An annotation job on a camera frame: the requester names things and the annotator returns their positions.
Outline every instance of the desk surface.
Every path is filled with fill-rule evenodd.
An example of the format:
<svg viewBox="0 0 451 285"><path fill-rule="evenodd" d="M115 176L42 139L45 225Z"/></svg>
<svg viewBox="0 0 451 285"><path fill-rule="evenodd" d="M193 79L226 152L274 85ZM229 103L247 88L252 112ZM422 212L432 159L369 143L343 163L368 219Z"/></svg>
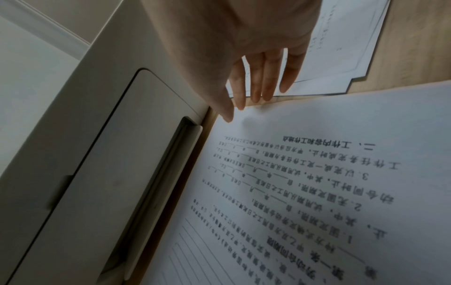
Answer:
<svg viewBox="0 0 451 285"><path fill-rule="evenodd" d="M391 0L367 76L354 79L348 93L377 91L451 79L450 15L450 0ZM313 97L315 96L274 97L269 102L258 104ZM254 103L248 99L247 105L251 106ZM216 112L210 109L202 123L204 129L199 141L132 277L125 282L125 285L140 283L216 117Z"/></svg>

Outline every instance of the stack of paper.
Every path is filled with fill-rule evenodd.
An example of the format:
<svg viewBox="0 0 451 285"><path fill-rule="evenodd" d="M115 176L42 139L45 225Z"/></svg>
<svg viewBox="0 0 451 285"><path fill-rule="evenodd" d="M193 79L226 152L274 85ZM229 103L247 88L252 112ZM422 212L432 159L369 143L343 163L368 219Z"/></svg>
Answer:
<svg viewBox="0 0 451 285"><path fill-rule="evenodd" d="M323 0L296 82L274 96L345 93L353 78L366 75L388 6L389 0ZM243 60L249 96L249 65ZM285 50L279 81L286 60ZM227 88L232 97L229 83Z"/></svg>

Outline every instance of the baseboard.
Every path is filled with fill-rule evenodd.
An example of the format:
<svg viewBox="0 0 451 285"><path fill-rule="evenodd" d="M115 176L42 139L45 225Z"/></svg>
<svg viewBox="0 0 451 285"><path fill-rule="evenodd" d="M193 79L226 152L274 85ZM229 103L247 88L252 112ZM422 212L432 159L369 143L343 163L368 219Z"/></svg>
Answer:
<svg viewBox="0 0 451 285"><path fill-rule="evenodd" d="M0 16L78 60L91 46L21 0L0 0Z"/></svg>

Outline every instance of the hand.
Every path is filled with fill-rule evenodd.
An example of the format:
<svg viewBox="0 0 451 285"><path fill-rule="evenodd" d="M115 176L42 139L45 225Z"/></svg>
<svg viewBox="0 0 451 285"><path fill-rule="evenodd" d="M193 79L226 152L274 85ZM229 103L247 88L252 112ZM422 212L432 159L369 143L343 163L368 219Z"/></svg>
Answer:
<svg viewBox="0 0 451 285"><path fill-rule="evenodd" d="M296 80L319 16L321 0L141 0L164 47L181 74L227 122L233 103L246 105L242 56L250 67L251 100L270 100L277 86L283 49L288 58L280 82Z"/></svg>

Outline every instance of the white printer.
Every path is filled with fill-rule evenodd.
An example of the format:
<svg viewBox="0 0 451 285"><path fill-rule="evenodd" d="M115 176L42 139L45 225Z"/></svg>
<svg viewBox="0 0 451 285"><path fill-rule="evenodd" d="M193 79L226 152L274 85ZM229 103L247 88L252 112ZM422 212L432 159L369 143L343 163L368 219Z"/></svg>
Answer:
<svg viewBox="0 0 451 285"><path fill-rule="evenodd" d="M122 284L207 109L124 0L0 177L0 285Z"/></svg>

